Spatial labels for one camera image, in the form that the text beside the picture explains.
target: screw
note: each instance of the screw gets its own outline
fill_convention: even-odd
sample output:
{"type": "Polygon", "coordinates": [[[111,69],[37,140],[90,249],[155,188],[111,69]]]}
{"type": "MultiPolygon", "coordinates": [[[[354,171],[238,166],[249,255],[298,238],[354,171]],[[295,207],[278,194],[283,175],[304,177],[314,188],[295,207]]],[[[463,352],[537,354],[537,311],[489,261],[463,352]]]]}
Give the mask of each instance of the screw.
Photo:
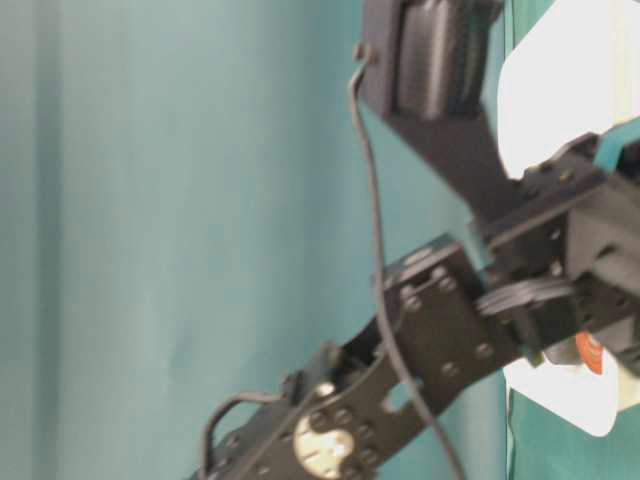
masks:
{"type": "Polygon", "coordinates": [[[314,428],[322,428],[327,423],[327,416],[322,412],[313,412],[310,420],[314,428]]]}
{"type": "Polygon", "coordinates": [[[240,437],[234,433],[229,437],[229,440],[227,440],[227,447],[238,448],[238,445],[240,445],[240,437]]]}
{"type": "Polygon", "coordinates": [[[571,181],[572,179],[573,179],[573,170],[565,170],[558,177],[558,180],[560,181],[560,183],[566,183],[571,181]]]}
{"type": "Polygon", "coordinates": [[[554,277],[560,277],[564,273],[564,268],[562,268],[562,264],[560,261],[556,260],[551,264],[551,275],[554,277]]]}
{"type": "Polygon", "coordinates": [[[476,347],[476,357],[483,360],[493,355],[493,352],[494,352],[493,347],[488,343],[481,343],[476,347]]]}
{"type": "Polygon", "coordinates": [[[442,374],[445,377],[453,378],[460,373],[460,367],[453,362],[447,362],[442,366],[442,374]]]}
{"type": "Polygon", "coordinates": [[[371,440],[375,435],[373,427],[371,427],[371,425],[367,423],[363,423],[362,425],[360,425],[356,432],[363,440],[371,440]]]}
{"type": "Polygon", "coordinates": [[[365,465],[372,465],[376,463],[378,459],[378,452],[372,448],[365,448],[360,454],[360,460],[362,460],[362,463],[365,465]]]}
{"type": "Polygon", "coordinates": [[[431,272],[431,278],[433,280],[438,280],[439,278],[445,277],[447,275],[447,269],[440,266],[433,269],[431,272]]]}
{"type": "Polygon", "coordinates": [[[418,297],[409,297],[405,299],[402,305],[406,311],[411,313],[416,313],[420,308],[422,308],[422,302],[418,297]]]}
{"type": "Polygon", "coordinates": [[[413,313],[417,312],[422,307],[422,302],[414,292],[415,290],[411,285],[405,285],[400,290],[400,299],[402,300],[404,309],[413,313]]]}
{"type": "Polygon", "coordinates": [[[362,480],[362,473],[356,468],[349,467],[344,472],[345,480],[362,480]]]}
{"type": "Polygon", "coordinates": [[[338,425],[346,425],[353,420],[353,414],[348,408],[341,408],[335,413],[333,419],[338,425]]]}
{"type": "Polygon", "coordinates": [[[258,475],[260,475],[261,477],[266,477],[271,472],[271,468],[269,468],[267,465],[260,465],[258,466],[257,470],[258,475]]]}
{"type": "Polygon", "coordinates": [[[329,395],[333,395],[335,391],[336,387],[331,382],[323,382],[316,387],[316,393],[319,397],[328,397],[329,395]]]}
{"type": "Polygon", "coordinates": [[[456,289],[457,285],[456,281],[453,278],[444,277],[442,280],[440,280],[440,283],[438,283],[438,287],[440,288],[441,292],[451,293],[456,289]]]}

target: orange object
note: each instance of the orange object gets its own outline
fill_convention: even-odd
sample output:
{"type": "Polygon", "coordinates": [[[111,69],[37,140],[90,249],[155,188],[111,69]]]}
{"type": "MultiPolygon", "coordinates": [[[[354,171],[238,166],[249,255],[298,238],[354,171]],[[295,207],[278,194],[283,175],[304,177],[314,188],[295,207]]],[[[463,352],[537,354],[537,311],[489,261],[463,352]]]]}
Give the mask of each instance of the orange object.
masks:
{"type": "Polygon", "coordinates": [[[596,375],[602,375],[602,346],[587,332],[576,335],[576,346],[582,361],[596,375]]]}

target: black cable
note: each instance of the black cable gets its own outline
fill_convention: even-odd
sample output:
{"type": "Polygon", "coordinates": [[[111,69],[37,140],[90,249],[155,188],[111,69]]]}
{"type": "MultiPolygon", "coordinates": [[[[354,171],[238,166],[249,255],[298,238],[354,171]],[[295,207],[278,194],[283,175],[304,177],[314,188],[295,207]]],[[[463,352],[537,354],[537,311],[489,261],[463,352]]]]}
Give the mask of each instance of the black cable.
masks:
{"type": "Polygon", "coordinates": [[[351,121],[358,134],[365,160],[367,162],[367,175],[369,196],[371,199],[371,216],[373,220],[373,242],[374,242],[374,284],[376,301],[378,304],[378,314],[376,315],[376,322],[380,336],[384,343],[385,349],[389,354],[389,360],[393,366],[398,378],[404,385],[409,394],[409,398],[416,412],[424,422],[426,426],[431,426],[435,430],[436,436],[442,445],[447,460],[451,466],[454,478],[456,480],[464,480],[465,474],[453,445],[451,444],[446,432],[440,425],[440,422],[433,415],[429,406],[425,402],[424,398],[420,394],[418,385],[413,379],[413,376],[409,372],[402,353],[398,348],[395,335],[393,333],[393,327],[389,321],[387,315],[387,306],[384,297],[384,239],[382,233],[382,213],[380,208],[380,188],[378,185],[378,174],[376,171],[375,159],[373,156],[373,150],[371,143],[369,142],[369,136],[365,128],[360,109],[358,107],[358,89],[364,77],[364,71],[367,65],[373,59],[373,52],[368,47],[359,47],[356,55],[363,57],[363,62],[353,74],[351,81],[349,82],[349,111],[351,112],[351,121]]]}
{"type": "Polygon", "coordinates": [[[209,421],[207,421],[207,425],[204,429],[204,436],[202,439],[202,466],[198,470],[198,480],[207,480],[207,477],[216,466],[216,460],[213,453],[213,431],[223,417],[229,413],[233,407],[241,403],[257,403],[260,405],[266,405],[277,402],[278,400],[282,400],[282,397],[266,393],[248,392],[238,393],[220,405],[216,411],[213,412],[211,417],[209,417],[209,421]]]}

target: hole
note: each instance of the hole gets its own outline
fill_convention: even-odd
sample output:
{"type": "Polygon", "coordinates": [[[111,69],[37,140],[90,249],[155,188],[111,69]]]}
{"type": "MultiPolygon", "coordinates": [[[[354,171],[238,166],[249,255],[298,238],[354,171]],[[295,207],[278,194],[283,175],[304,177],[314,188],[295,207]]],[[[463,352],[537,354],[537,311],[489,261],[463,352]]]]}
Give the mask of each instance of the hole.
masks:
{"type": "MultiPolygon", "coordinates": [[[[420,378],[414,378],[416,385],[419,389],[422,389],[424,382],[420,378]]],[[[410,403],[409,393],[402,383],[397,384],[382,401],[382,409],[387,413],[398,413],[408,403],[410,403]]]]}

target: teal fabric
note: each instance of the teal fabric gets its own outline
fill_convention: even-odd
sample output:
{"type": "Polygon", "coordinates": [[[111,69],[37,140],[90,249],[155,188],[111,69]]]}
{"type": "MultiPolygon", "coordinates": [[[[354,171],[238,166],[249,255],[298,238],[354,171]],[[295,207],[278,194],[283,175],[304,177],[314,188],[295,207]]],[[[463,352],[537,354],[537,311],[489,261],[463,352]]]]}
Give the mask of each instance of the teal fabric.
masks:
{"type": "Polygon", "coordinates": [[[640,409],[618,415],[613,431],[595,438],[515,394],[514,480],[635,480],[640,473],[640,409]]]}
{"type": "MultiPolygon", "coordinates": [[[[507,18],[505,26],[507,43],[511,36],[516,45],[551,3],[512,0],[512,17],[507,18]]],[[[612,159],[617,160],[620,142],[634,131],[638,131],[637,121],[612,130],[601,145],[596,163],[605,170],[614,168],[612,159]]],[[[631,480],[640,476],[638,407],[622,412],[609,435],[594,438],[513,392],[509,425],[513,436],[512,480],[631,480]]]]}
{"type": "MultiPolygon", "coordinates": [[[[345,106],[360,10],[3,2],[1,478],[184,478],[227,395],[278,388],[368,320],[368,200],[345,106]]],[[[443,231],[472,247],[466,208],[367,122],[389,258],[443,231]]],[[[473,479],[504,476],[503,388],[498,374],[444,415],[473,479]]],[[[382,477],[448,478],[432,432],[382,477]]]]}

